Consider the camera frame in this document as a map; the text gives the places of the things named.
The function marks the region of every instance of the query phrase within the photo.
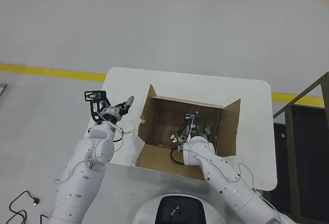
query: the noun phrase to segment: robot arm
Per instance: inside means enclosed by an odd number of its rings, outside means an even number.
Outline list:
[[[205,138],[195,136],[189,139],[182,146],[185,165],[199,165],[205,181],[244,223],[295,223],[266,204],[224,158],[214,154],[213,145]]]
[[[82,222],[101,186],[105,164],[110,162],[115,152],[116,130],[121,131],[123,138],[124,133],[115,126],[116,122],[128,113],[134,100],[131,96],[127,102],[110,106],[105,91],[85,92],[85,99],[90,102],[96,124],[88,137],[76,145],[75,154],[65,167],[62,178],[54,180],[59,187],[49,224]]]

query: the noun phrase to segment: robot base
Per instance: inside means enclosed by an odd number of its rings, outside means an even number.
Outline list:
[[[164,194],[145,202],[133,224],[227,224],[207,201],[188,194]]]

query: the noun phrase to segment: yellow stripe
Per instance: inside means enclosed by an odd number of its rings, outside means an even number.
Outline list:
[[[297,95],[295,94],[282,94],[279,92],[272,92],[271,93],[271,100],[273,102],[283,102],[285,104],[292,101]],[[305,105],[305,106],[316,106],[319,108],[324,108],[323,98],[317,96],[304,96],[295,104],[298,105]]]
[[[13,64],[0,64],[0,71],[4,72],[15,72],[22,74],[33,74],[37,76],[50,76],[58,78],[72,78],[76,80],[88,80],[103,82],[106,78],[106,74],[100,73],[89,73],[89,72],[75,72],[75,71],[66,71],[66,70],[57,70],[51,68],[39,68],[39,67],[30,67],[30,66],[17,66]],[[282,94],[279,92],[272,92],[271,97],[273,102],[282,102],[289,103],[297,95],[295,94]],[[321,97],[315,96],[305,96],[301,98],[297,104],[306,105],[306,106],[318,106],[324,107],[323,99]]]
[[[37,76],[73,78],[77,80],[88,80],[88,81],[96,81],[96,82],[103,82],[106,78],[106,74],[100,74],[100,73],[74,72],[74,71],[57,70],[51,68],[17,66],[13,64],[0,64],[0,71],[16,72],[23,74],[35,74]]]

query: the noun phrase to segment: black cable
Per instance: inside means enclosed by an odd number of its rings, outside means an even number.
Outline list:
[[[122,140],[122,137],[120,139],[114,140],[114,142],[119,142]]]
[[[172,155],[172,154],[173,154],[174,151],[176,151],[176,150],[172,150],[171,153],[170,153],[170,158],[171,158],[171,160],[172,160],[173,162],[179,164],[179,165],[184,165],[183,162],[177,161],[177,160],[175,160],[175,159],[173,158],[173,155]]]
[[[27,193],[27,194],[29,195],[29,197],[32,198],[32,199],[34,200],[34,205],[39,204],[39,202],[40,202],[40,201],[39,201],[39,198],[35,198],[35,197],[31,196],[31,194],[30,194],[27,190],[24,191],[23,193],[21,193],[18,197],[16,197],[16,199],[14,199],[14,200],[9,204],[9,210],[10,210],[12,213],[14,213],[14,215],[13,215],[13,216],[12,216],[7,222],[6,222],[6,224],[8,224],[9,221],[12,220],[12,219],[13,219],[15,216],[17,216],[17,215],[19,215],[19,216],[21,216],[21,217],[23,218],[23,221],[21,222],[21,224],[25,224],[26,219],[27,219],[27,213],[26,213],[26,211],[25,211],[25,210],[20,210],[20,211],[16,212],[16,211],[12,210],[12,204],[13,204],[16,200],[18,200],[18,198],[20,198],[20,196],[22,196],[24,193]]]
[[[41,215],[40,215],[40,224],[43,224],[43,219],[42,219],[42,217],[49,218],[48,216],[45,216],[45,215],[41,214]]]

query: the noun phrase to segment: open cardboard box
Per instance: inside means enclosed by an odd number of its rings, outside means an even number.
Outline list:
[[[185,166],[170,158],[173,143],[171,136],[184,122],[185,113],[200,113],[200,125],[210,126],[211,142],[220,157],[236,154],[236,136],[239,123],[241,100],[227,105],[206,104],[188,100],[157,96],[152,85],[149,87],[138,127],[138,136],[145,145],[137,159],[136,166],[204,180],[199,166]],[[173,158],[183,162],[183,153],[175,151]]]

